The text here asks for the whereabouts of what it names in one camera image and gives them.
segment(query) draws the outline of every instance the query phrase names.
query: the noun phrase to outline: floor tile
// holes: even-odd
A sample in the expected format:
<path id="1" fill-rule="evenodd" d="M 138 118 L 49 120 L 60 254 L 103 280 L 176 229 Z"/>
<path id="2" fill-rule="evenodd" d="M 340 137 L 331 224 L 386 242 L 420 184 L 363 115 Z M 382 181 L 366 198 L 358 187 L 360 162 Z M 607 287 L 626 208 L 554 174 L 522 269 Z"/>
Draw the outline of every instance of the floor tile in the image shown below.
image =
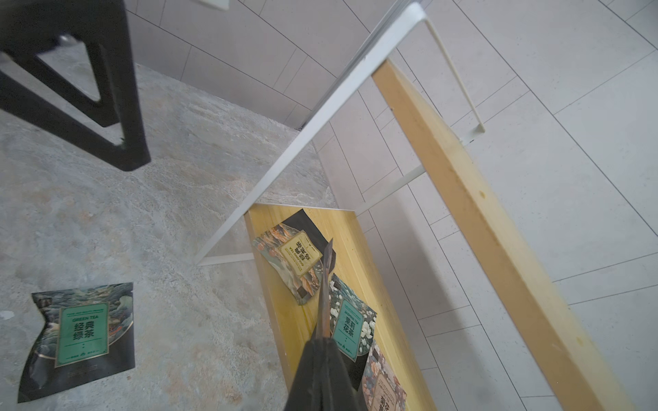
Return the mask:
<path id="1" fill-rule="evenodd" d="M 526 411 L 562 411 L 560 402 L 554 396 L 521 398 Z"/>
<path id="2" fill-rule="evenodd" d="M 260 14 L 267 0 L 244 0 L 245 6 L 249 7 L 254 13 Z"/>
<path id="3" fill-rule="evenodd" d="M 343 1 L 267 1 L 261 17 L 334 76 L 368 37 Z"/>
<path id="4" fill-rule="evenodd" d="M 361 226 L 361 229 L 363 229 L 364 233 L 374 228 L 374 221 L 372 221 L 370 211 L 366 211 L 358 216 L 357 220 L 359 221 L 359 225 Z"/>
<path id="5" fill-rule="evenodd" d="M 459 226 L 455 222 L 455 219 L 452 217 L 452 214 L 443 217 L 441 220 L 438 220 L 436 223 L 432 224 L 431 227 L 434 235 L 436 236 L 436 239 L 439 241 L 443 238 L 446 238 L 448 235 L 459 231 Z"/>
<path id="6" fill-rule="evenodd" d="M 345 3 L 371 32 L 395 0 L 345 0 Z"/>
<path id="7" fill-rule="evenodd" d="M 430 389 L 436 409 L 440 411 L 457 411 L 450 392 L 448 392 L 448 387 L 445 386 L 441 371 L 438 368 L 430 368 L 423 370 L 422 376 L 425 378 L 427 388 Z"/>
<path id="8" fill-rule="evenodd" d="M 416 156 L 416 152 L 411 147 L 407 135 L 402 131 L 395 118 L 386 127 L 382 128 L 382 137 L 386 141 L 386 145 L 393 154 L 393 158 L 402 174 L 407 174 L 420 166 L 420 160 Z"/>
<path id="9" fill-rule="evenodd" d="M 556 281 L 567 304 L 658 285 L 658 254 Z"/>
<path id="10" fill-rule="evenodd" d="M 556 116 L 654 231 L 658 231 L 657 72 L 654 51 Z"/>
<path id="11" fill-rule="evenodd" d="M 338 110 L 331 125 L 362 192 L 395 170 L 395 160 L 359 93 Z"/>
<path id="12" fill-rule="evenodd" d="M 458 410 L 524 411 L 482 326 L 435 335 L 427 342 Z"/>
<path id="13" fill-rule="evenodd" d="M 313 137 L 313 145 L 315 146 L 315 151 L 320 151 L 332 137 L 334 137 L 334 129 L 331 127 L 331 124 L 327 122 L 320 131 Z"/>
<path id="14" fill-rule="evenodd" d="M 285 95 L 196 47 L 190 51 L 182 81 L 280 123 L 296 106 Z"/>
<path id="15" fill-rule="evenodd" d="M 500 90 L 482 101 L 476 108 L 483 122 L 487 122 L 491 117 L 505 109 L 505 107 L 520 99 L 529 90 L 520 78 L 514 77 L 509 83 L 505 84 Z M 477 137 L 482 135 L 478 128 L 480 123 L 472 111 L 454 123 L 451 128 L 459 137 L 462 144 L 471 143 Z"/>
<path id="16" fill-rule="evenodd" d="M 367 200 L 400 178 L 392 172 L 364 193 Z M 407 186 L 370 209 L 417 318 L 468 305 L 450 264 Z"/>
<path id="17" fill-rule="evenodd" d="M 293 43 L 239 1 L 221 11 L 197 1 L 167 0 L 161 26 L 270 87 L 295 51 Z"/>
<path id="18" fill-rule="evenodd" d="M 617 16 L 628 20 L 635 13 L 642 10 L 653 0 L 614 0 L 608 4 L 610 10 L 614 11 Z"/>
<path id="19" fill-rule="evenodd" d="M 381 129 L 386 127 L 394 118 L 393 110 L 387 107 L 379 116 L 377 116 L 377 118 L 374 119 L 374 123 L 377 124 L 377 128 L 381 131 Z"/>
<path id="20" fill-rule="evenodd" d="M 462 0 L 459 6 L 553 113 L 652 49 L 597 1 Z"/>
<path id="21" fill-rule="evenodd" d="M 551 387 L 462 233 L 449 235 L 439 244 L 519 395 L 552 395 Z"/>
<path id="22" fill-rule="evenodd" d="M 349 169 L 338 140 L 335 137 L 330 139 L 318 151 L 318 156 L 338 206 L 346 210 L 354 210 L 363 204 L 363 196 L 359 191 L 356 180 L 354 180 L 354 176 L 352 176 L 352 171 Z"/>
<path id="23" fill-rule="evenodd" d="M 191 46 L 141 17 L 126 14 L 135 62 L 179 80 Z"/>
<path id="24" fill-rule="evenodd" d="M 336 78 L 311 57 L 307 57 L 284 94 L 313 110 Z"/>
<path id="25" fill-rule="evenodd" d="M 420 177 L 409 183 L 409 188 L 429 224 L 433 224 L 450 214 L 448 207 L 443 202 L 441 195 L 434 187 L 434 183 L 432 183 L 427 173 L 421 174 Z"/>
<path id="26" fill-rule="evenodd" d="M 658 404 L 658 287 L 570 306 L 638 411 Z"/>
<path id="27" fill-rule="evenodd" d="M 284 67 L 284 70 L 279 75 L 279 78 L 276 79 L 276 83 L 274 83 L 273 88 L 279 93 L 283 93 L 288 88 L 293 77 L 295 77 L 295 74 L 297 74 L 307 57 L 308 56 L 306 53 L 304 53 L 300 48 L 295 48 L 292 56 L 290 56 L 290 60 L 288 60 L 288 63 L 286 63 L 286 67 Z"/>
<path id="28" fill-rule="evenodd" d="M 427 337 L 480 325 L 480 320 L 470 305 L 423 318 L 418 322 Z"/>
<path id="29" fill-rule="evenodd" d="M 658 237 L 532 93 L 466 149 L 553 280 L 658 251 Z"/>
<path id="30" fill-rule="evenodd" d="M 514 72 L 452 0 L 434 0 L 425 10 L 437 27 L 475 104 L 493 94 Z M 430 32 L 416 27 L 398 47 L 443 119 L 452 124 L 470 111 Z"/>
<path id="31" fill-rule="evenodd" d="M 373 118 L 377 118 L 377 116 L 388 108 L 384 96 L 377 88 L 372 77 L 368 77 L 361 87 L 359 87 L 359 93 Z"/>
<path id="32" fill-rule="evenodd" d="M 652 2 L 650 5 L 642 9 L 633 17 L 628 19 L 628 23 L 642 34 L 651 44 L 656 47 L 658 45 L 658 1 Z"/>
<path id="33" fill-rule="evenodd" d="M 373 228 L 365 236 L 372 252 L 374 263 L 377 266 L 379 274 L 382 276 L 397 316 L 402 323 L 402 328 L 405 330 L 407 340 L 409 340 L 409 345 L 416 356 L 418 366 L 421 369 L 436 367 L 436 361 L 434 361 L 432 351 L 430 351 L 430 347 L 427 345 L 425 336 L 416 320 L 404 288 L 402 288 L 402 284 L 395 273 L 395 268 L 393 268 L 391 259 L 388 257 L 379 232 L 376 228 Z"/>
<path id="34" fill-rule="evenodd" d="M 165 0 L 139 0 L 136 14 L 159 26 L 164 7 Z"/>
<path id="35" fill-rule="evenodd" d="M 306 117 L 308 117 L 310 113 L 311 111 L 309 109 L 298 103 L 286 121 L 284 121 L 284 125 L 290 128 L 298 129 L 302 124 L 304 124 Z"/>

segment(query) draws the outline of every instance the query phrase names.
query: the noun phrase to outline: tea package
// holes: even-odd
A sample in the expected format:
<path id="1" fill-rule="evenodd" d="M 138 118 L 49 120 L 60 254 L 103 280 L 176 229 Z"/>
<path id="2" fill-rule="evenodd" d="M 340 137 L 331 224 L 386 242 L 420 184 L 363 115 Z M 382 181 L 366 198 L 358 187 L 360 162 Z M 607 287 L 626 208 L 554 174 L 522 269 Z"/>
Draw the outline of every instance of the tea package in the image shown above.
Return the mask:
<path id="1" fill-rule="evenodd" d="M 302 209 L 253 240 L 253 246 L 270 262 L 299 305 L 320 288 L 322 251 L 327 240 Z M 336 265 L 336 252 L 332 259 Z"/>
<path id="2" fill-rule="evenodd" d="M 132 283 L 33 293 L 45 325 L 30 351 L 18 402 L 135 368 Z"/>
<path id="3" fill-rule="evenodd" d="M 368 354 L 368 363 L 357 395 L 362 410 L 404 411 L 407 393 L 393 373 L 377 342 L 373 342 Z"/>
<path id="4" fill-rule="evenodd" d="M 343 356 L 352 387 L 359 389 L 374 337 L 377 313 L 336 274 L 329 281 L 329 329 Z"/>

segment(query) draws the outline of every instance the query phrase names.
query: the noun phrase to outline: white metal frame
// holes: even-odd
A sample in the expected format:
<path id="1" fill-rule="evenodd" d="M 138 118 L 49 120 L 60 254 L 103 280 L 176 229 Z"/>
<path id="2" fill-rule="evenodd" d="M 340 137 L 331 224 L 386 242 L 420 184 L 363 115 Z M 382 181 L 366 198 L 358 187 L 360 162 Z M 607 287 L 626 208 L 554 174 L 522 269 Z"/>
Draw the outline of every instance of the white metal frame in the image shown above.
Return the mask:
<path id="1" fill-rule="evenodd" d="M 425 10 L 418 3 L 411 3 L 407 8 L 395 19 L 395 21 L 386 29 L 386 31 L 375 42 L 372 49 L 365 55 L 365 57 L 354 67 L 354 69 L 347 75 L 345 80 L 336 88 L 335 92 L 327 98 L 326 102 L 318 109 L 316 114 L 309 120 L 306 126 L 299 132 L 297 137 L 292 141 L 290 146 L 281 154 L 272 167 L 265 173 L 263 178 L 256 184 L 247 197 L 240 203 L 240 205 L 231 213 L 226 221 L 217 229 L 215 234 L 206 241 L 201 250 L 194 257 L 194 263 L 200 266 L 211 264 L 222 264 L 225 262 L 236 262 L 253 259 L 252 254 L 235 254 L 228 256 L 215 256 L 206 257 L 208 252 L 217 244 L 217 242 L 226 235 L 228 230 L 238 222 L 238 220 L 251 208 L 256 200 L 267 190 L 267 188 L 274 182 L 274 180 L 283 172 L 283 170 L 290 164 L 290 162 L 302 151 L 308 143 L 311 142 L 313 137 L 320 131 L 320 129 L 334 116 L 343 104 L 354 94 L 355 91 L 366 81 L 368 77 L 388 58 L 397 45 L 402 41 L 411 30 L 420 22 L 425 22 L 427 28 L 432 33 L 432 37 L 438 44 L 443 56 L 445 57 L 450 70 L 452 71 L 459 87 L 466 97 L 471 110 L 477 117 L 480 123 L 480 131 L 484 132 L 484 124 L 478 115 L 478 112 L 472 100 L 468 96 L 466 87 L 462 82 L 457 69 L 453 64 L 450 56 L 441 41 L 436 28 L 429 21 Z M 409 172 L 406 176 L 393 183 L 386 190 L 383 190 L 379 195 L 363 204 L 356 210 L 356 214 L 360 215 L 370 207 L 379 203 L 389 195 L 395 193 L 398 189 L 402 188 L 405 184 L 414 180 L 424 172 L 424 168 L 419 166 L 413 171 Z"/>

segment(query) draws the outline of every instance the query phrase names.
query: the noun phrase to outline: green tea package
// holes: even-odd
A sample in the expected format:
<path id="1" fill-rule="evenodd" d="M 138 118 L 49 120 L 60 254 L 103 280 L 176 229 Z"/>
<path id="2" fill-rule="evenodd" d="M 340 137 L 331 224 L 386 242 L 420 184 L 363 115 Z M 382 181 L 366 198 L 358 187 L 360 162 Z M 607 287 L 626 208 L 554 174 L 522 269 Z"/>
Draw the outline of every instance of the green tea package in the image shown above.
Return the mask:
<path id="1" fill-rule="evenodd" d="M 332 274 L 329 288 L 329 329 L 342 353 L 352 387 L 358 389 L 372 346 L 377 313 L 336 274 Z"/>
<path id="2" fill-rule="evenodd" d="M 18 388 L 36 400 L 135 368 L 132 283 L 33 293 L 45 318 Z"/>

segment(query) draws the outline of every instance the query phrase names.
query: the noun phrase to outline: wooden beam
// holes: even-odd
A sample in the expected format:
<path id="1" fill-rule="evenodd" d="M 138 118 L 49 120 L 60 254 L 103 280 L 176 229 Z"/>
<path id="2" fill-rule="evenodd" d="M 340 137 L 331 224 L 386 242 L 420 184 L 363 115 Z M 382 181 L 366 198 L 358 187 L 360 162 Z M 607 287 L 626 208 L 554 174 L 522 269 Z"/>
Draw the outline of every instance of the wooden beam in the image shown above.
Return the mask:
<path id="1" fill-rule="evenodd" d="M 390 61 L 372 78 L 565 411 L 633 410 L 450 127 Z"/>

